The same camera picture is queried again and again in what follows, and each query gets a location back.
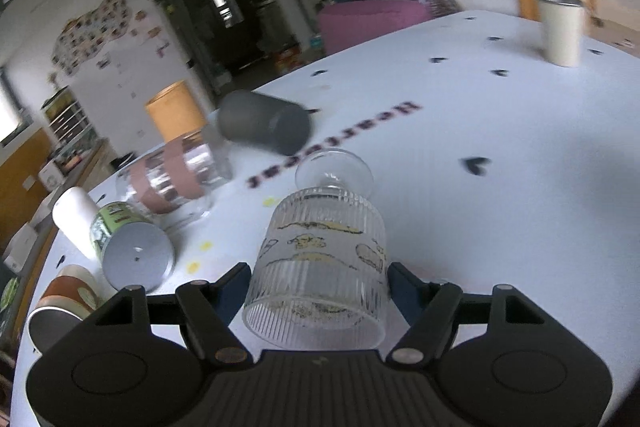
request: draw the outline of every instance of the metal can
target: metal can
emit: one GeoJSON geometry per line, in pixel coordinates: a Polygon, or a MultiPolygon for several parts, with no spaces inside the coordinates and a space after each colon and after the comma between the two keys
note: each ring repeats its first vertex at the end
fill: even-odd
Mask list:
{"type": "Polygon", "coordinates": [[[108,203],[98,211],[90,238],[104,276],[116,290],[139,284],[152,291],[174,269],[169,237],[123,201],[108,203]]]}

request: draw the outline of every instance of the window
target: window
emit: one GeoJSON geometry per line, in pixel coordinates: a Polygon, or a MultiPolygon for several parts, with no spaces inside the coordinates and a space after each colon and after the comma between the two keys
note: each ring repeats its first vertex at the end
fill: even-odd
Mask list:
{"type": "Polygon", "coordinates": [[[225,22],[225,28],[231,28],[234,24],[238,24],[244,20],[236,0],[213,0],[218,8],[218,12],[225,22]]]}
{"type": "Polygon", "coordinates": [[[31,124],[0,66],[0,142],[6,146],[31,124]]]}

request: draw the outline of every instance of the green label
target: green label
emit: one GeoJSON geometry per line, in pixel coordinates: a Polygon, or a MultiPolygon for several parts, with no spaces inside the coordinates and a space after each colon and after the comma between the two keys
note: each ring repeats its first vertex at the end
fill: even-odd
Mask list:
{"type": "Polygon", "coordinates": [[[128,223],[149,223],[149,220],[122,201],[107,203],[98,211],[91,223],[90,237],[100,262],[111,236],[128,223]]]}
{"type": "Polygon", "coordinates": [[[9,304],[11,304],[11,302],[14,300],[15,292],[18,289],[18,284],[18,278],[14,277],[4,287],[4,290],[2,291],[2,298],[0,298],[0,313],[7,309],[9,307],[9,304]]]}

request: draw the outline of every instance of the brown paper cup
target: brown paper cup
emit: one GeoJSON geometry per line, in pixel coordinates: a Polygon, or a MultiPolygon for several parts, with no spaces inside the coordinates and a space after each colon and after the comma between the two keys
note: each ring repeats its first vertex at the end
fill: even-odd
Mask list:
{"type": "Polygon", "coordinates": [[[165,142],[196,131],[207,124],[200,106],[184,80],[165,87],[146,102],[145,108],[165,142]]]}
{"type": "Polygon", "coordinates": [[[100,304],[97,283],[89,270],[65,266],[53,279],[27,318],[33,345],[44,353],[100,304]]]}

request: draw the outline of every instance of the white cup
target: white cup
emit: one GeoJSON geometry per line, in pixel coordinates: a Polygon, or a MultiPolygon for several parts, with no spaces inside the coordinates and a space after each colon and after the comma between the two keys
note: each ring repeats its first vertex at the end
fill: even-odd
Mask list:
{"type": "Polygon", "coordinates": [[[71,187],[53,206],[56,226],[71,240],[87,259],[97,261],[94,245],[89,237],[91,223],[100,207],[80,187],[71,187]]]}
{"type": "Polygon", "coordinates": [[[580,0],[538,0],[546,60],[565,68],[580,63],[584,5],[580,0]]]}

